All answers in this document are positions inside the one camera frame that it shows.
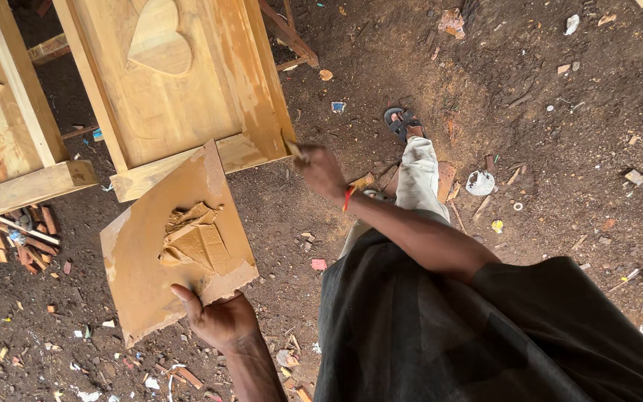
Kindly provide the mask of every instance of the red string bracelet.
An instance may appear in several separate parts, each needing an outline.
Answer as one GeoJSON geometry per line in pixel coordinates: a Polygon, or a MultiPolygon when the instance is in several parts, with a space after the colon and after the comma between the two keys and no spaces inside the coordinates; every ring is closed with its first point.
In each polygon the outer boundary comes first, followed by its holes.
{"type": "Polygon", "coordinates": [[[352,197],[352,194],[356,191],[356,186],[349,187],[349,189],[344,193],[346,196],[346,200],[344,201],[344,207],[342,208],[342,212],[346,212],[346,207],[349,206],[349,198],[352,197]]]}

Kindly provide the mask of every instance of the man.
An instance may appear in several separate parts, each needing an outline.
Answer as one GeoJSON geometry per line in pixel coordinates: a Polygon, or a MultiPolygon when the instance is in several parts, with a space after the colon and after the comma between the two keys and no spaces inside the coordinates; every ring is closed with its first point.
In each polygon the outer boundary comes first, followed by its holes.
{"type": "MultiPolygon", "coordinates": [[[[411,112],[396,205],[354,192],[335,156],[302,147],[307,183],[356,215],[326,270],[314,400],[643,401],[643,335],[574,261],[505,265],[450,226],[433,146],[411,112]]],[[[227,357],[240,401],[286,401],[240,293],[202,308],[173,285],[193,330],[227,357]]]]}

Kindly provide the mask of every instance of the foot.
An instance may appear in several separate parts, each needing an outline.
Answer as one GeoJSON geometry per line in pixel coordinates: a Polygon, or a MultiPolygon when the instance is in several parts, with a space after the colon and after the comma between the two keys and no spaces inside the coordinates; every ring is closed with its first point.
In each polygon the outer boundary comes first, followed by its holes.
{"type": "MultiPolygon", "coordinates": [[[[394,113],[391,115],[391,121],[395,122],[396,120],[403,121],[401,113],[394,113]]],[[[423,127],[421,126],[406,126],[408,133],[406,134],[406,142],[409,141],[411,137],[421,137],[423,138],[423,127]]]]}

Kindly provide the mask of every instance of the pile of wood scraps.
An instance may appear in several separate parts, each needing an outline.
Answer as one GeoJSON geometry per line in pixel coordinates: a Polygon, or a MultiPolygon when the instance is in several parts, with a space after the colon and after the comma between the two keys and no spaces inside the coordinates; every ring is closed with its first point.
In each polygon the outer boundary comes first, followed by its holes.
{"type": "Polygon", "coordinates": [[[49,207],[36,204],[0,216],[0,262],[9,262],[7,251],[13,252],[32,275],[49,268],[58,255],[61,241],[49,207]]]}

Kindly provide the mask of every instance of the forearm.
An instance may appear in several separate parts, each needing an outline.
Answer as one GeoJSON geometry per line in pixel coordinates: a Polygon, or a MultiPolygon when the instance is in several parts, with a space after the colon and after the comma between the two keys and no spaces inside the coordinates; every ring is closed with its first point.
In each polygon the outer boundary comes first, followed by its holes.
{"type": "Polygon", "coordinates": [[[262,334],[255,331],[237,342],[234,351],[223,352],[241,402],[287,401],[262,334]]]}
{"type": "Polygon", "coordinates": [[[388,202],[355,192],[347,210],[388,237],[423,268],[470,282],[488,262],[500,260],[458,230],[388,202]]]}

